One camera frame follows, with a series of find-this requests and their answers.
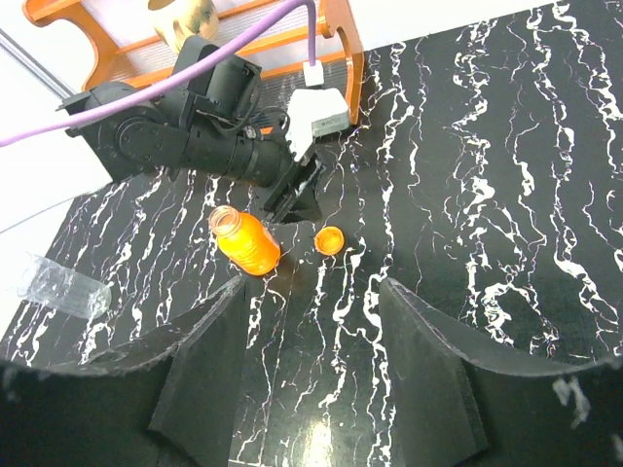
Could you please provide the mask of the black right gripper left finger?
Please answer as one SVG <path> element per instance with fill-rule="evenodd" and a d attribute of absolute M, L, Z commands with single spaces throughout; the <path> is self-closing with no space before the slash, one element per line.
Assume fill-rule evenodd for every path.
<path fill-rule="evenodd" d="M 238 406 L 247 284 L 225 283 L 85 363 L 1 364 L 5 466 L 224 466 Z"/>

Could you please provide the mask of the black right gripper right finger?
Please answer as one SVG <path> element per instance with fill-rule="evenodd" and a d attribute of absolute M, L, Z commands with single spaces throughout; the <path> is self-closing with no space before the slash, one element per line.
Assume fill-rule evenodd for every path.
<path fill-rule="evenodd" d="M 570 365 L 498 343 L 395 279 L 380 287 L 409 466 L 618 466 L 622 360 Z"/>

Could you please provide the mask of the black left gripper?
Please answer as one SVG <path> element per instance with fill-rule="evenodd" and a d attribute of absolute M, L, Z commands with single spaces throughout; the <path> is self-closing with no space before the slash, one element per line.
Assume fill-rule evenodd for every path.
<path fill-rule="evenodd" d="M 317 201 L 321 161 L 313 154 L 307 164 L 292 162 L 265 199 L 267 219 L 283 224 L 319 222 L 322 212 Z"/>

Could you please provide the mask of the orange bottle cap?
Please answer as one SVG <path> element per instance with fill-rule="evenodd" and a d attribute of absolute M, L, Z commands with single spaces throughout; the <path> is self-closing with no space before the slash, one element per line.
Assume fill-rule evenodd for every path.
<path fill-rule="evenodd" d="M 325 256 L 334 256 L 342 251 L 346 240 L 341 229 L 335 226 L 322 228 L 314 237 L 315 249 Z"/>

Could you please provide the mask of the orange juice bottle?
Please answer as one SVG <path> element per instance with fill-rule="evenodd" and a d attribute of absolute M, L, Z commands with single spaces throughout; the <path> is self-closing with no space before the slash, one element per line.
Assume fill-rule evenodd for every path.
<path fill-rule="evenodd" d="M 261 276 L 277 267 L 280 246 L 253 215 L 221 205 L 210 213 L 208 225 L 220 250 L 244 272 Z"/>

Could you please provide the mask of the clear plastic bottle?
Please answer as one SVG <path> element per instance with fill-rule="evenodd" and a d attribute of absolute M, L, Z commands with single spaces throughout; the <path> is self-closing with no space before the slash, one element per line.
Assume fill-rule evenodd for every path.
<path fill-rule="evenodd" d="M 34 304 L 86 320 L 107 312 L 112 301 L 107 284 L 29 253 L 19 273 L 17 293 Z"/>

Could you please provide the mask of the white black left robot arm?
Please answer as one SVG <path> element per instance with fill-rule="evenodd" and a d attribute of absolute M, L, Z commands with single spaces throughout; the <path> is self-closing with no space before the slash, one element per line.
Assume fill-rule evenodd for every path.
<path fill-rule="evenodd" d="M 232 55 L 171 90 L 66 133 L 87 142 L 115 183 L 158 167 L 171 178 L 197 170 L 255 187 L 261 216 L 271 223 L 317 222 L 324 166 L 313 149 L 297 158 L 284 109 L 257 107 L 260 74 L 259 66 Z"/>

